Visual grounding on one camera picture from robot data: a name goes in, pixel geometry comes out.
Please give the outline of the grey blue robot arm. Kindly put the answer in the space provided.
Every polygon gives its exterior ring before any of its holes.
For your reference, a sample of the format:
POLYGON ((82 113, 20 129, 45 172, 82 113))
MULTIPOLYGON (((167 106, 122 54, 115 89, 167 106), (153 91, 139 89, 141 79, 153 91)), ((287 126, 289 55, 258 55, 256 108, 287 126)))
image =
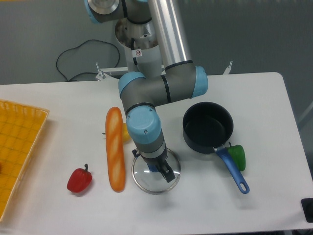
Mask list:
POLYGON ((126 125, 147 165, 170 182, 173 170, 155 108, 203 95, 208 78, 193 63, 176 0, 87 0, 90 19, 101 24, 117 20, 115 35, 127 48, 142 52, 157 48, 155 60, 130 56, 129 71, 118 82, 126 125))

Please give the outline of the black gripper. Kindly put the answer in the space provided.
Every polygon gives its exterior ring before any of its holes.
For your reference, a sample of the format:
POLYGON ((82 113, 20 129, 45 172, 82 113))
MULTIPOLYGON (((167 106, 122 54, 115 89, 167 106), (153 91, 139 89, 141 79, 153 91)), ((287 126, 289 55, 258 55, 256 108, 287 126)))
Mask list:
POLYGON ((141 156, 144 162, 147 164, 150 171, 161 173, 167 183, 170 183, 175 179, 175 175, 172 168, 166 162, 168 153, 166 148, 163 149, 161 153, 157 152, 140 153, 138 149, 134 149, 132 153, 135 158, 141 156))

